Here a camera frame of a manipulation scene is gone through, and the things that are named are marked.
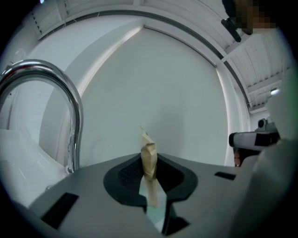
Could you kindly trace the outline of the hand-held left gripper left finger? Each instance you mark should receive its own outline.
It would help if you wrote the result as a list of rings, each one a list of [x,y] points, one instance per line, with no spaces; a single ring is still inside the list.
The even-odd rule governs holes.
[[[42,218],[65,193],[78,196],[56,229],[71,238],[160,238],[141,207],[122,205],[104,188],[104,176],[113,167],[139,155],[131,154],[75,171],[41,194],[29,207]]]

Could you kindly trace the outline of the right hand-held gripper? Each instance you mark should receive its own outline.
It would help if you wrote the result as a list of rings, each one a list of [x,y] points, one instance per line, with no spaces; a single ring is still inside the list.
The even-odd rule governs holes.
[[[253,132],[235,132],[229,135],[229,145],[233,150],[239,150],[241,165],[247,157],[258,155],[279,140],[278,130],[270,118],[260,119]]]

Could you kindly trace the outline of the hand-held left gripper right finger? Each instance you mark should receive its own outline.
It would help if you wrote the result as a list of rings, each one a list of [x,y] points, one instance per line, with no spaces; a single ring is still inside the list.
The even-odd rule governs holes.
[[[252,161],[236,168],[159,154],[157,179],[167,195],[163,235],[168,238],[231,237],[252,168]]]

